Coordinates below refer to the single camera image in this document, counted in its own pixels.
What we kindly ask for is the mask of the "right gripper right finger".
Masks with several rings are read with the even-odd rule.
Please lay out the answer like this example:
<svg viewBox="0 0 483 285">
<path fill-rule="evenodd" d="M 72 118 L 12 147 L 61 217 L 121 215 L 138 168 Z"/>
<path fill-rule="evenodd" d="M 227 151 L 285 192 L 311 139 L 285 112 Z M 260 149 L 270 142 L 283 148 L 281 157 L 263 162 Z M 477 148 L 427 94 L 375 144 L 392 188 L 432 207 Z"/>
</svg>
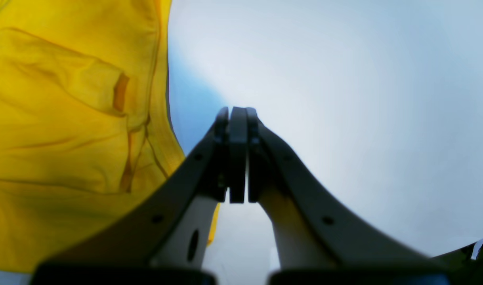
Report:
<svg viewBox="0 0 483 285">
<path fill-rule="evenodd" d="M 332 196 L 254 108 L 246 116 L 248 199 L 271 220 L 285 274 L 444 273 Z"/>
</svg>

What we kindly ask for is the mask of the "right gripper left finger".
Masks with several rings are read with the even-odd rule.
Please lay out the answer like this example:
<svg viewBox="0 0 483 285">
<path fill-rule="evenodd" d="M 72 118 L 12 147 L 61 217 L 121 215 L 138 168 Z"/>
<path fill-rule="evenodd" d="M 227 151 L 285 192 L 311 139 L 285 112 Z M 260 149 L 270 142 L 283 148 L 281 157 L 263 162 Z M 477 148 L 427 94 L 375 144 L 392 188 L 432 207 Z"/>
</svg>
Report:
<svg viewBox="0 0 483 285">
<path fill-rule="evenodd" d="M 51 258 L 40 274 L 134 274 L 194 268 L 214 211 L 229 195 L 243 203 L 246 108 L 222 108 L 211 129 L 163 186 L 106 230 Z"/>
</svg>

